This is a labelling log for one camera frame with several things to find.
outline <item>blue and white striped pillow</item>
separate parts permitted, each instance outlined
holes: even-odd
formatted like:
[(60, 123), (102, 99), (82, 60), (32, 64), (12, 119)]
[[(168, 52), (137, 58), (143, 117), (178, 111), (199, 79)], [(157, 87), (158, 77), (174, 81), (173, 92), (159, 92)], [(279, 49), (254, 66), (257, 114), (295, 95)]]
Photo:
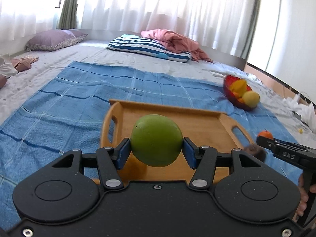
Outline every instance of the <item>blue and white striped pillow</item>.
[(135, 52), (170, 61), (187, 62), (192, 59), (189, 52), (173, 53), (155, 40), (134, 35), (122, 35), (112, 40), (108, 48), (124, 52)]

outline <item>fruit bowl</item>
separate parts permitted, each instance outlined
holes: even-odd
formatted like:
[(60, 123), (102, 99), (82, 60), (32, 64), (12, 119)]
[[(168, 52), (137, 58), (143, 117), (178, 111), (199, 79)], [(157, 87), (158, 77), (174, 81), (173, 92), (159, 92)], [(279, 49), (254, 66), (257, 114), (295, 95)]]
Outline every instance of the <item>fruit bowl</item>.
[[(233, 92), (230, 91), (229, 87), (230, 85), (235, 82), (236, 80), (240, 79), (239, 77), (235, 77), (232, 75), (228, 75), (227, 77), (225, 77), (224, 79), (224, 94), (227, 97), (227, 99), (237, 108), (243, 109), (245, 111), (252, 111), (255, 108), (251, 108), (249, 106), (247, 106), (244, 103), (241, 103), (237, 100), (237, 98), (235, 97), (235, 95), (233, 94)], [(247, 91), (252, 91), (251, 87), (247, 85)]]

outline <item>human hand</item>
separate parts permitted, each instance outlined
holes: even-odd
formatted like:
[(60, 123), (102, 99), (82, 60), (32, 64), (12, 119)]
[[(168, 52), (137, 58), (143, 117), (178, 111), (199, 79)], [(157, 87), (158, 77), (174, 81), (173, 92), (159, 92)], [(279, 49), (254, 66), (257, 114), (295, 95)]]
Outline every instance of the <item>human hand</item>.
[[(304, 215), (304, 211), (307, 207), (306, 202), (308, 201), (308, 195), (307, 195), (306, 191), (304, 190), (303, 186), (304, 186), (304, 178), (303, 178), (303, 174), (301, 174), (300, 178), (298, 178), (298, 188), (299, 188), (300, 193), (301, 193), (301, 201), (300, 201), (300, 204), (296, 210), (296, 214), (298, 214), (299, 216)], [(316, 184), (312, 185), (309, 188), (309, 191), (312, 193), (316, 193)]]

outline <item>metal pin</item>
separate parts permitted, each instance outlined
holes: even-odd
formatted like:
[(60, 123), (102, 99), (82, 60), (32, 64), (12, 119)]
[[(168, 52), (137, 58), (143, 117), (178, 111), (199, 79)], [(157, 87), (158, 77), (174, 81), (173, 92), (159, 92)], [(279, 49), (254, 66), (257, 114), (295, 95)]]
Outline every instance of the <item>metal pin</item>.
[(121, 185), (121, 181), (117, 179), (109, 179), (105, 182), (108, 187), (118, 187)]
[(25, 237), (32, 237), (32, 236), (33, 236), (33, 231), (32, 231), (31, 229), (24, 229), (24, 230), (22, 231), (22, 233), (23, 233), (23, 235), (24, 235)]
[(203, 179), (195, 179), (192, 181), (192, 185), (195, 187), (204, 187), (207, 185), (207, 181)]
[(285, 229), (285, 230), (282, 232), (282, 237), (290, 237), (291, 235), (292, 235), (291, 229)]

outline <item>blue blanket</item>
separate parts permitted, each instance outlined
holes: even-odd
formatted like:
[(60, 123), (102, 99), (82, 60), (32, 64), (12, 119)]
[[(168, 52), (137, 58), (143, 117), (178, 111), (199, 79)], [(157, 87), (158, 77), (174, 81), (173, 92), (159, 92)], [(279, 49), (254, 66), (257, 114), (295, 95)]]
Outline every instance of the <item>blue blanket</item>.
[[(12, 202), (17, 183), (72, 148), (85, 153), (98, 148), (111, 98), (225, 111), (254, 140), (269, 130), (275, 138), (295, 142), (261, 104), (252, 112), (235, 108), (217, 84), (74, 61), (0, 127), (0, 227), (9, 229), (19, 221)], [(266, 163), (297, 183), (300, 169), (271, 154)], [(92, 169), (85, 174), (97, 177)]]

